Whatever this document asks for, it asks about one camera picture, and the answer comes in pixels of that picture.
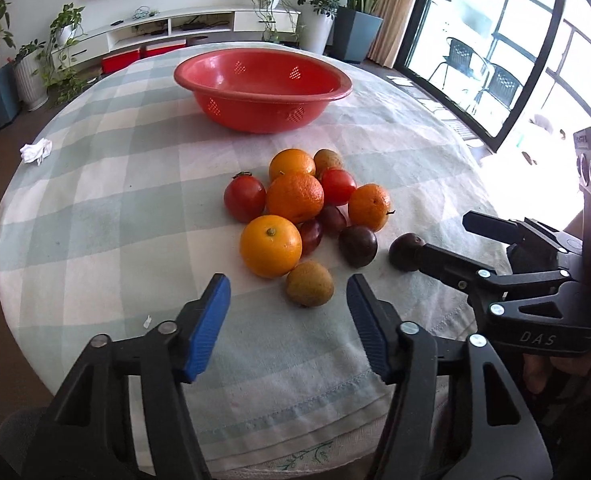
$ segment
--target cherry tomato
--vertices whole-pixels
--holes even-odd
[[[224,205],[229,213],[245,224],[264,213],[266,190],[252,174],[242,171],[224,190]]]
[[[328,168],[322,173],[320,182],[324,190],[324,202],[329,205],[348,204],[349,198],[357,189],[351,174],[339,168]]]

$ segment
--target tv stand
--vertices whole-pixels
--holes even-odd
[[[278,32],[294,34],[300,12],[278,7],[273,10]],[[201,28],[184,30],[187,23],[203,23]],[[190,7],[160,12],[141,20],[124,20],[86,32],[80,43],[69,47],[70,65],[100,60],[109,53],[132,49],[157,41],[178,40],[214,32],[264,32],[266,23],[252,5],[236,7]],[[58,65],[58,52],[53,60]]]

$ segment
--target red plastic bowl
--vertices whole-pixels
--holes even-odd
[[[200,54],[181,63],[174,77],[213,121],[252,134],[306,126],[353,89],[349,76],[328,63],[268,48]]]

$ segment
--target black chair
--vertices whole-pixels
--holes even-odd
[[[445,79],[442,81],[442,90],[445,89],[445,84],[447,84],[447,73],[449,72],[449,67],[456,69],[458,72],[466,75],[470,79],[482,81],[482,78],[487,74],[489,69],[487,62],[483,59],[483,57],[466,43],[463,43],[456,38],[452,38],[451,36],[447,38],[447,43],[449,44],[449,55],[443,56],[445,60],[435,67],[435,70],[428,80],[431,81],[437,70],[445,64],[447,68],[445,69]],[[479,72],[476,72],[471,67],[473,56],[480,59]]]
[[[490,65],[493,67],[493,75],[491,76],[491,79],[486,82],[484,88],[482,88],[482,90],[480,90],[475,96],[474,101],[476,104],[474,110],[475,107],[480,104],[482,94],[486,92],[504,108],[511,111],[511,105],[513,104],[515,93],[517,92],[517,89],[522,86],[522,83],[506,68],[495,63],[490,63]]]

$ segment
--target plant pot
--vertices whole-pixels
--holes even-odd
[[[324,54],[334,19],[333,16],[318,14],[311,6],[303,9],[300,15],[300,48],[314,54]]]
[[[25,102],[29,112],[37,110],[49,98],[42,76],[35,73],[40,70],[38,54],[39,51],[35,50],[14,66],[19,97]]]
[[[78,31],[77,28],[73,28],[72,25],[67,25],[64,28],[61,28],[60,31],[57,33],[57,44],[59,46],[66,45],[66,42],[70,40],[70,38],[75,37],[75,33]]]
[[[19,114],[18,88],[11,63],[0,68],[0,129]]]
[[[259,0],[260,9],[275,9],[280,4],[280,0]]]
[[[349,63],[363,62],[383,21],[371,14],[339,7],[331,56]]]

